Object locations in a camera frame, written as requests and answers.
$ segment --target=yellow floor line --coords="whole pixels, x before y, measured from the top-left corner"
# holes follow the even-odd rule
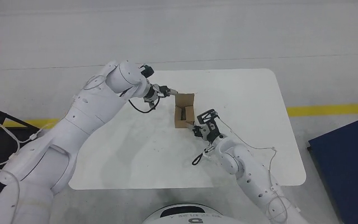
[[[358,114],[358,104],[293,106],[286,108],[289,116],[324,116]]]
[[[358,114],[358,104],[345,104],[345,105],[321,105],[321,106],[293,106],[288,107],[287,114],[290,117],[294,116],[325,116],[325,115],[347,115]],[[58,118],[51,119],[34,119],[25,120],[25,122],[32,124],[36,127],[43,127],[46,124],[46,128],[52,128],[58,122]],[[5,127],[23,127],[21,124],[6,120],[4,122]]]

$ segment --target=table top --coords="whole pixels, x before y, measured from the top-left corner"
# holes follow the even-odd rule
[[[195,93],[195,116],[215,109],[251,146],[274,146],[277,155],[271,172],[280,185],[305,182],[304,166],[272,71],[156,71],[149,80],[180,93]],[[132,102],[139,109],[149,109],[143,99]],[[188,129],[174,128],[174,110],[174,97],[162,99],[149,114],[139,113],[126,104],[84,143],[70,187],[81,190],[236,185],[235,177],[220,167],[215,156],[191,165],[208,143],[194,137]],[[233,136],[219,120],[217,124],[222,133]],[[269,166],[271,150],[249,150],[259,163]]]

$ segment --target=open cardboard box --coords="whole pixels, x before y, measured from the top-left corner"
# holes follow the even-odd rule
[[[175,128],[187,128],[187,123],[194,124],[194,94],[175,95]]]

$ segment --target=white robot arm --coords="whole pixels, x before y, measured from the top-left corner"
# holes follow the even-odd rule
[[[208,110],[197,116],[200,126],[189,125],[189,128],[194,131],[195,136],[210,142],[221,166],[226,172],[236,176],[237,183],[246,196],[272,224],[308,224],[284,196],[281,186],[268,169],[253,158],[245,145],[221,134],[215,118],[219,118],[218,113],[214,109]]]
[[[128,61],[108,63],[74,97],[66,116],[54,128],[13,154],[0,172],[0,182],[6,184],[0,194],[1,223],[48,223],[53,196],[70,181],[86,139],[130,98],[143,97],[153,110],[154,100],[177,93],[151,85],[147,77],[153,73],[149,66],[138,68]],[[8,172],[20,181],[19,196],[17,182]]]

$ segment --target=floor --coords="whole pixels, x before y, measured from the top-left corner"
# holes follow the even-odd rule
[[[156,70],[268,68],[286,106],[357,103],[358,2],[352,0],[1,0],[0,110],[21,119],[60,118],[71,97],[116,59]],[[290,118],[307,172],[284,189],[310,223],[339,223],[307,141],[358,115]],[[50,223],[141,223],[162,206],[195,202],[247,223],[237,187],[66,188]]]

